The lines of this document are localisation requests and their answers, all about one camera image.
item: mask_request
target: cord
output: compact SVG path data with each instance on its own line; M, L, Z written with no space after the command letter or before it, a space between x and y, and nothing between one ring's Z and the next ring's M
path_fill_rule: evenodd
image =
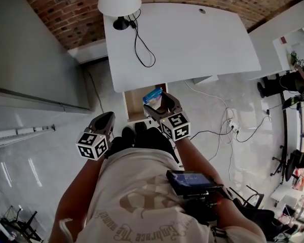
M285 89L286 89L290 94L292 94L292 95L298 94L298 92L292 93L291 91L288 90L287 87L285 87L285 86L282 85L281 79L282 79L282 77L285 76L285 75L287 75L287 73L283 74L283 75L279 78L279 84L280 84L280 86L283 87L283 88L285 88Z
M224 102L224 100L223 100L222 98L220 98L220 97L218 97L218 96L216 96L216 95L209 95L209 94L204 93L204 92L202 92L202 91L195 90L195 89L192 88L190 85L188 85L188 83L186 82L186 80L184 80L184 82L185 82L185 84L186 84L191 90L193 90L193 91L195 91L195 92L198 92L198 93L202 93L202 94L207 95L207 96L210 96L210 97L215 97L215 98L221 100L221 101L223 102L223 104L225 105L225 107L228 108L227 105L226 105L226 103Z
M12 206L10 206L9 208L8 208L8 210L6 211L6 213L4 214L4 216L3 217L6 217L6 219L8 219L8 215L9 215L9 212L10 212L10 210L12 209Z
M94 89L95 89L96 95L97 95L97 97L98 97L101 111L102 111L102 113L105 113L104 110L103 110L103 108L102 108L100 96L99 96L99 94L98 94L98 92L97 92L97 88L96 88L95 82L93 81L92 75L91 75L90 71L87 70L87 72L88 72L88 74L89 74L89 76L90 76L91 82L92 82L92 84L93 84L93 87L94 87Z
M249 138L247 138L247 139L244 140L244 141L238 140L239 131L237 131L236 140L237 140L238 142L240 142L240 143L243 143L243 142L246 142L246 141L248 141L249 139L251 139L251 137L256 133L256 131L259 129L259 127L262 125L264 119L266 119L266 118L268 118L269 121L272 122L272 118L271 118L269 115L266 115L266 116L262 119L261 123L258 125L258 127L254 130L254 132L251 134L251 136L250 136Z
M299 103L299 102L297 102L297 103ZM297 103L294 103L294 104L297 104ZM293 106L294 104L292 104L291 106ZM288 108L290 108L290 106ZM304 108L304 106L302 106L301 108ZM297 110L297 108L290 108L290 109Z
M153 54L153 52L147 47L147 45L144 43L144 41L141 39L141 37L139 36L138 34L138 22L137 22L137 19L138 17L140 17L141 15L141 9L139 9L140 13L139 15L135 18L134 14L132 14L132 16L134 17L134 20L131 19L130 16L128 16L129 20L130 20L130 25L132 26L133 29L135 29L135 32L136 32L136 35L135 35L135 40L134 40L134 51L135 51L135 55L137 57L137 59L141 62L141 64L144 66L144 67L153 67L154 64L156 63L156 57L155 55ZM141 42L143 43L143 45L145 46L145 48L151 53L151 55L154 57L154 61L153 63L150 65L150 66L147 66L143 63L143 61L140 59L140 57L138 56L137 54L137 51L136 51L136 42L137 42L137 38L139 38L141 40Z
M267 110L271 110L271 109L274 109L274 108L276 108L276 107L278 107L278 106L281 106L283 103L281 103L281 104L278 104L278 105L276 105L276 106L274 106L274 107L272 107L272 108L269 108L269 109L267 109Z
M232 156L233 156L233 145L232 145L232 142L231 142L231 148L232 148L232 153L231 153L231 156L230 156L230 165L229 165L229 179L230 179L230 182L231 182L230 168L231 168Z
M210 132L210 133L213 133L213 134L216 134L216 135L227 135L227 134L229 134L231 131L233 130L233 128L229 131L229 132L227 132L227 133L223 133L223 134L221 134L221 133L217 133L217 132L213 132L213 131L200 131L200 132L197 132L190 140L192 140L194 137L196 137L198 134L200 134L200 133L203 133L203 132Z
M188 85L188 83L187 83L185 80L184 80L184 82L185 82L185 84L186 84L191 90L193 90L193 91L195 91L195 92L198 92L198 93L201 93L201 94L204 94L204 95L207 95L207 96L210 96L210 97L215 97L215 98L221 100L221 101L223 102L223 104L225 105L225 110L224 110L224 113L223 113L223 116L222 116L222 119L221 119L220 131L219 131L219 133L212 132L212 133L218 134L218 144L217 144L217 150L216 150L215 155L213 155L213 156L208 160L208 161L211 161L212 159L214 159L214 158L217 156L217 153L218 153L218 150L219 150L219 144L220 144L220 140L221 140L221 135L228 135L228 134L232 131L232 130L231 130L231 131L227 132L228 122L229 122L231 119L233 119L233 118L235 117L235 114L234 114L234 112L233 112L233 110L232 110L231 108L228 108L228 106L226 105L225 101L224 101L222 98L220 98L220 97L218 97L218 96L215 96L215 95L209 95L209 94L204 93L204 92L202 92L202 91L193 89L190 85ZM230 119L229 119L227 110L231 110L232 113L233 113L233 117L230 118ZM223 118L224 118L224 116L225 116L225 113L226 113L226 120L225 120L224 122L222 122L222 121L223 121ZM223 125L224 125L225 123L227 123L227 126L226 126L226 132L227 132L227 133L226 133L226 134L221 134ZM232 139L231 139L230 137L229 137L229 139L230 139L230 142L227 143L227 144L230 144L230 143L231 143L231 147L232 147L231 158L232 158L232 155L233 155Z

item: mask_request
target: open drawer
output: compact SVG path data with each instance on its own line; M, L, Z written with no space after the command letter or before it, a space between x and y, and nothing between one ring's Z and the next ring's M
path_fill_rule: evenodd
M161 87L164 92L168 92L167 83L123 92L127 122L137 123L149 119L144 115L142 101L144 96L157 87Z

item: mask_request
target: person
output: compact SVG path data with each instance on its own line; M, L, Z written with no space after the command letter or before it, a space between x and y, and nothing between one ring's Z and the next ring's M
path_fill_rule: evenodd
M167 170L179 170L170 141L144 123L113 140L108 159L88 160L58 205L49 243L266 242L261 229L227 198L213 210L217 226L188 215ZM186 137L175 142L186 171L223 184L215 168Z
M268 79L264 77L264 87L260 82L257 83L257 88L262 98L271 95L282 93L283 91L304 91L304 66L295 65L296 72L289 72L276 79Z

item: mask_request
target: blue package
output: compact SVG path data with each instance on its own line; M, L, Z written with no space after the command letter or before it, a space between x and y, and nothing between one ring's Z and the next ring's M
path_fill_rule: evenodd
M152 92L148 93L146 96L143 97L144 104L154 104L154 102L158 101L162 95L162 88L157 87Z

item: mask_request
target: red brick wall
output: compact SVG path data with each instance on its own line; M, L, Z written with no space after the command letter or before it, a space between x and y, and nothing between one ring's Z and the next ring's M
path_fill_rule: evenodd
M98 0L27 0L66 49L104 38ZM215 7L240 15L246 28L275 15L293 0L142 0Z

